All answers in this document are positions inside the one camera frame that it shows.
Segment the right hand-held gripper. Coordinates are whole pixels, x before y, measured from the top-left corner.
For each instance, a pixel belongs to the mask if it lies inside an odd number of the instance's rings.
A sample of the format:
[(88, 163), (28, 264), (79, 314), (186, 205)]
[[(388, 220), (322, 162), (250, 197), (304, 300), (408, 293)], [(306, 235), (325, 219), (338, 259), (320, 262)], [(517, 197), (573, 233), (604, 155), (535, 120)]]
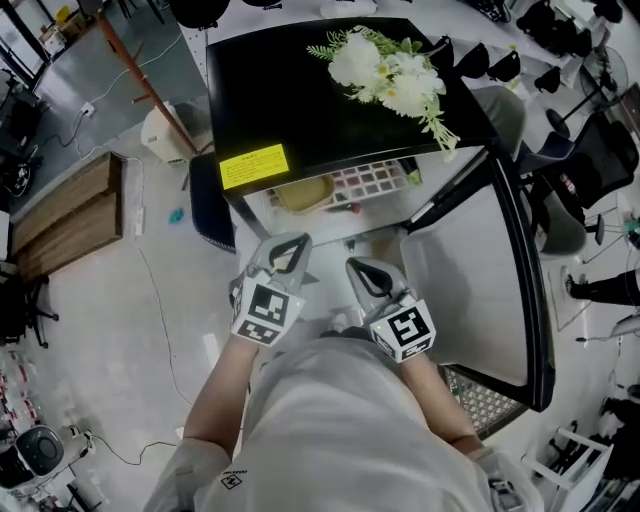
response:
[(370, 257), (351, 257), (346, 273), (374, 342), (397, 363), (429, 350), (436, 328), (424, 300), (396, 266)]

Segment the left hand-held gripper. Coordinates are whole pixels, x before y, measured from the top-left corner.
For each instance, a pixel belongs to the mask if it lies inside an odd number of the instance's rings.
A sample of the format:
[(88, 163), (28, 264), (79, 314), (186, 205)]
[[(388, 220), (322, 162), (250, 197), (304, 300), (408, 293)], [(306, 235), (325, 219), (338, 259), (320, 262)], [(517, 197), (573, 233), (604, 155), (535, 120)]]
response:
[(312, 251), (312, 239), (289, 232), (260, 243), (230, 284), (233, 335), (262, 346), (276, 344), (299, 317), (299, 295)]

